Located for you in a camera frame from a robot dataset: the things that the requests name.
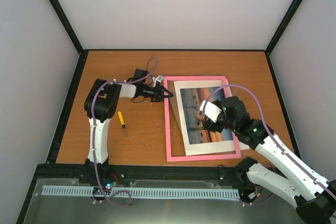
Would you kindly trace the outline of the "sunset lake photo print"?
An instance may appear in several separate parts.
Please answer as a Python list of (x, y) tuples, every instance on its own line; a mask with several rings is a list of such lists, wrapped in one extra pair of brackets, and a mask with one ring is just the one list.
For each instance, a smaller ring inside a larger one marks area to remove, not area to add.
[(207, 143), (227, 142), (233, 140), (228, 130), (211, 132), (204, 129), (205, 119), (199, 110), (201, 102), (215, 91), (216, 87), (180, 88), (183, 117), (181, 124), (185, 126), (183, 139), (186, 146), (204, 145)]

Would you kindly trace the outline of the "yellow handled screwdriver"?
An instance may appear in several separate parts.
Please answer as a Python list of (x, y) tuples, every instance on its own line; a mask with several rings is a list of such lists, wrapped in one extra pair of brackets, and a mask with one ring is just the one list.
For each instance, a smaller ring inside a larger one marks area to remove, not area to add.
[(122, 112), (121, 112), (121, 111), (118, 111), (118, 112), (117, 112), (117, 114), (118, 114), (118, 118), (119, 118), (119, 121), (120, 121), (121, 127), (122, 127), (122, 128), (123, 128), (123, 130), (124, 130), (125, 136), (128, 136), (128, 133), (127, 133), (127, 128), (126, 128), (126, 124), (125, 124), (125, 121), (124, 121), (124, 118), (123, 118)]

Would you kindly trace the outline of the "pink wooden picture frame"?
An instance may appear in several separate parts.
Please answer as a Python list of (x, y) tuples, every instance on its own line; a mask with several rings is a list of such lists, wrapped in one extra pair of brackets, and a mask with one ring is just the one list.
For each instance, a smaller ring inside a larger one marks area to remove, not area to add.
[[(221, 81), (223, 85), (227, 85), (228, 81), (225, 76), (165, 76), (162, 83), (165, 88), (168, 88), (169, 81)], [(165, 145), (166, 145), (166, 160), (168, 162), (191, 162), (191, 161), (211, 161), (220, 159), (238, 159), (241, 158), (239, 141), (236, 136), (233, 136), (233, 144), (235, 153), (233, 154), (211, 154), (211, 155), (194, 155), (194, 156), (172, 156), (171, 151), (171, 131), (170, 131), (170, 109), (169, 100), (164, 100), (165, 114)]]

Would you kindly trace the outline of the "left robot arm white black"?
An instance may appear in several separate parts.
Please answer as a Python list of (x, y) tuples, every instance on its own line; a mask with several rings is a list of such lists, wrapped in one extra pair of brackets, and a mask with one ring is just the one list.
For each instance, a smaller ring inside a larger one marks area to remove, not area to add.
[(163, 76), (153, 78), (148, 71), (136, 69), (133, 77), (126, 81), (97, 79), (94, 82), (84, 104), (90, 123), (90, 149), (85, 166), (97, 183), (104, 183), (109, 177), (108, 131), (119, 99), (133, 100), (141, 96), (157, 103), (174, 97), (172, 92), (160, 85), (163, 79)]

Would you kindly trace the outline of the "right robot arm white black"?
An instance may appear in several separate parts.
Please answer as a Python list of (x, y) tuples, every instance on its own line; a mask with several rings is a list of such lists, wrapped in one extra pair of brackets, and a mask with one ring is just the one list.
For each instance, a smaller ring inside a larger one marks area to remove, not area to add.
[(295, 155), (262, 120), (252, 119), (238, 97), (202, 101), (200, 111), (211, 132), (230, 130), (281, 172), (268, 170), (248, 157), (240, 162), (247, 179), (292, 205), (305, 223), (330, 223), (335, 214), (335, 181), (318, 174)]

